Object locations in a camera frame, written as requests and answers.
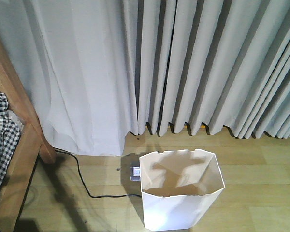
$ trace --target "white curtain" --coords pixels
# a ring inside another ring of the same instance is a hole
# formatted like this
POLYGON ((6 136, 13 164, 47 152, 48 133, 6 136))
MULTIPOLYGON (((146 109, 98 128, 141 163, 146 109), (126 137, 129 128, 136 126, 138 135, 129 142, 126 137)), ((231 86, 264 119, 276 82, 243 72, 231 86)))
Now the white curtain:
POLYGON ((53 146, 121 155, 146 122, 290 137, 290 0, 0 0, 0 37, 53 146))

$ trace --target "wooden floor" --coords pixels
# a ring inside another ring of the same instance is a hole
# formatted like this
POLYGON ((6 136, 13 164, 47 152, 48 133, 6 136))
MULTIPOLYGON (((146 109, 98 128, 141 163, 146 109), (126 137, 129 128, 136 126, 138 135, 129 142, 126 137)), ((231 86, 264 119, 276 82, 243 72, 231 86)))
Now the wooden floor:
MULTIPOLYGON (((93 195, 140 193, 130 163, 151 151, 201 148, 216 153, 226 188, 200 222, 179 232, 290 232, 290 138, 235 139, 224 128, 158 137, 128 134, 122 157, 79 156, 93 195)), ((146 232, 140 198, 91 199, 75 161, 38 163, 15 232, 146 232)))

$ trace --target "power outlet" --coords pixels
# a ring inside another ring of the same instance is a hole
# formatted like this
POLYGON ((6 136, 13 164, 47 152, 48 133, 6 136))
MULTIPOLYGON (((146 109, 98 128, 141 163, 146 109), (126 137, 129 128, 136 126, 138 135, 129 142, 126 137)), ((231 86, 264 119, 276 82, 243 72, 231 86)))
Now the power outlet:
POLYGON ((140 176, 140 175, 141 175, 140 167, 133 167, 133 176, 140 176))
POLYGON ((141 180, 141 170, 139 162, 132 162, 130 165, 130 180, 140 181, 141 180))

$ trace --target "wastebasket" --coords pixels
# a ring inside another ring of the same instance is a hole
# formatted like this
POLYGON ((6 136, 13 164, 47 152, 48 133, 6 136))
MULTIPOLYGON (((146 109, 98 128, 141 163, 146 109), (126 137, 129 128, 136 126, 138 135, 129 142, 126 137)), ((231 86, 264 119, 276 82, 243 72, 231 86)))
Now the wastebasket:
POLYGON ((214 153, 195 149, 140 157, 144 226, 152 231, 194 226, 225 188, 214 153))

